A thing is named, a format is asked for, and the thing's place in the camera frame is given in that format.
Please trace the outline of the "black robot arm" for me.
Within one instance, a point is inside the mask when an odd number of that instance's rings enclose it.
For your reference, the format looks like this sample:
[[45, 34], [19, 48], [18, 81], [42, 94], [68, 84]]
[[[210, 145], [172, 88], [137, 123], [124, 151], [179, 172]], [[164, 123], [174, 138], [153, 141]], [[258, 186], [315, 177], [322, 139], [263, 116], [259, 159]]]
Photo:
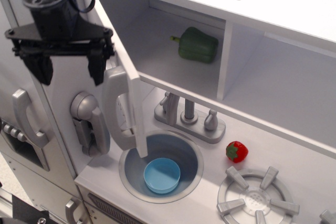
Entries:
[[85, 56], [95, 85], [103, 83], [106, 61], [114, 54], [110, 28], [81, 16], [93, 10], [96, 0], [81, 8], [77, 0], [22, 0], [34, 22], [9, 29], [15, 56], [45, 85], [53, 76], [52, 56]]

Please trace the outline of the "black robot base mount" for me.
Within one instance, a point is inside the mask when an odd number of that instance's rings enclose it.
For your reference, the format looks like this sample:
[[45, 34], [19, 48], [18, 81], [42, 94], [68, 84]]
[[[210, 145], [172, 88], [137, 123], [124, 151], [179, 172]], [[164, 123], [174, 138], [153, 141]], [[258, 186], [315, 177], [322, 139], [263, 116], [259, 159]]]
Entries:
[[48, 211], [39, 211], [21, 199], [12, 195], [12, 217], [1, 217], [1, 223], [55, 223]]

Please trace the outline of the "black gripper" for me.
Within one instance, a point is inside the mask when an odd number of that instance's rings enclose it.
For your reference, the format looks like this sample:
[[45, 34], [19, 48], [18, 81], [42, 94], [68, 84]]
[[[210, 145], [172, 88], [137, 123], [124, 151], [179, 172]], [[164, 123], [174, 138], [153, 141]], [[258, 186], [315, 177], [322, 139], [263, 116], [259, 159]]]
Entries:
[[91, 78], [96, 86], [102, 84], [106, 60], [114, 54], [112, 30], [84, 20], [76, 0], [23, 0], [23, 4], [34, 22], [9, 29], [5, 36], [35, 78], [50, 85], [50, 56], [87, 56]]

